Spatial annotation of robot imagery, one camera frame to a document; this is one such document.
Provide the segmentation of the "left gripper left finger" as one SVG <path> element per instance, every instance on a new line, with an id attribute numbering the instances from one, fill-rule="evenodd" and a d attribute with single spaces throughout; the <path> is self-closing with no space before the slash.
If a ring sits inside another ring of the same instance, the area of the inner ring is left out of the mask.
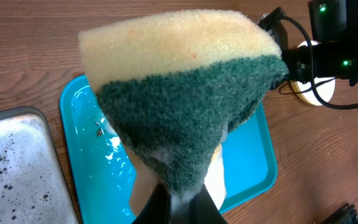
<path id="1" fill-rule="evenodd" d="M 163 184 L 157 184 L 140 215 L 132 224 L 171 224 L 171 196 Z"/>

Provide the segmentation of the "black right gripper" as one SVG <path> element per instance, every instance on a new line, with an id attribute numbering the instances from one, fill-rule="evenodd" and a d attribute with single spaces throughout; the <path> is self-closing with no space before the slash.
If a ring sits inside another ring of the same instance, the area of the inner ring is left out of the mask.
<path id="1" fill-rule="evenodd" d="M 306 45 L 298 48 L 288 47 L 288 35 L 282 21 L 293 24 L 306 40 Z M 282 50 L 282 60 L 288 67 L 288 73 L 270 87 L 277 89 L 281 84 L 291 82 L 311 83 L 315 78 L 353 79 L 353 60 L 341 58 L 340 50 L 349 50 L 347 42 L 337 41 L 312 46 L 311 38 L 303 26 L 288 17 L 281 7 L 261 18 L 258 26 L 271 33 Z"/>

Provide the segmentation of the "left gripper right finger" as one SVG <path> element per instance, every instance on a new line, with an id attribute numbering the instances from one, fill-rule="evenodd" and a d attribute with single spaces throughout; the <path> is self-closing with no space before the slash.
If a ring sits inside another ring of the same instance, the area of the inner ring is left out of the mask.
<path id="1" fill-rule="evenodd" d="M 191 224 L 227 224 L 205 185 L 191 200 Z"/>

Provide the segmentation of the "pink-rimmed white plate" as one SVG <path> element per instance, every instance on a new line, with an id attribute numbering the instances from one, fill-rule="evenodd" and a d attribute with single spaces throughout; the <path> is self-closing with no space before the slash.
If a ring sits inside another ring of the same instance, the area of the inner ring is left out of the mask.
<path id="1" fill-rule="evenodd" d="M 135 182 L 129 199 L 130 208 L 139 216 L 157 184 L 163 184 L 171 194 L 172 212 L 179 215 L 188 209 L 190 201 L 206 187 L 214 206 L 220 209 L 227 195 L 224 180 L 223 145 L 201 158 L 193 154 L 170 155 L 155 151 L 150 160 L 143 160 L 132 150 L 125 152 L 135 168 Z"/>

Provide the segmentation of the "green and yellow sponge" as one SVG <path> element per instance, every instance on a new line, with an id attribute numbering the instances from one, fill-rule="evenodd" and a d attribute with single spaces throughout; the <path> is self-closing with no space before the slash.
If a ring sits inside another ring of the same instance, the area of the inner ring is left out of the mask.
<path id="1" fill-rule="evenodd" d="M 288 68 L 280 47 L 237 11 L 195 9 L 79 33 L 82 67 L 123 145 L 204 156 L 245 123 Z"/>

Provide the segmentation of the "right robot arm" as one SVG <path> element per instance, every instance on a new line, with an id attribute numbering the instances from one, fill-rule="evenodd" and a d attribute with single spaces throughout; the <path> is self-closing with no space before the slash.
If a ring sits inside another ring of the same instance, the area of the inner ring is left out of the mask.
<path id="1" fill-rule="evenodd" d="M 312 40 L 317 45 L 289 48 L 288 36 L 280 18 L 281 7 L 258 22 L 273 34 L 288 67 L 285 79 L 308 83 L 312 78 L 358 82 L 358 0 L 312 0 L 308 2 Z"/>

